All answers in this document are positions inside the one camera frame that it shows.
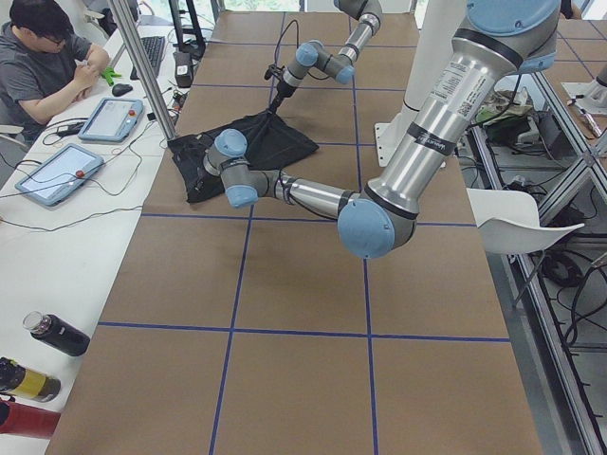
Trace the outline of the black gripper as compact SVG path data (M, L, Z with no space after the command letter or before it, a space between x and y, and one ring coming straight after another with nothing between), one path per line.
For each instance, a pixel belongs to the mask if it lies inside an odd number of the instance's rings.
M290 98L296 90L297 86L293 86L285 81L279 81L277 85L277 94L270 104L270 113L275 114L283 101Z

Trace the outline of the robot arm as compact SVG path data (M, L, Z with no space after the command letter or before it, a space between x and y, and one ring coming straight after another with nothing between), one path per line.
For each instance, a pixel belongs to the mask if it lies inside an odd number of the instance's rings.
M556 54L557 1L431 1L401 111L382 131L393 152L360 192L253 170L237 130L220 133L203 158L236 208L273 197L338 225L363 259L381 257L414 234L419 199L501 78L549 67Z
M283 101L293 96L312 69L343 85L354 79L354 65L369 40L380 30L383 9L379 1L334 1L334 6L356 22L348 38L340 50L336 45L326 46L319 39L309 40L297 45L287 65L270 65L265 78L274 77L278 83L269 113L275 114Z

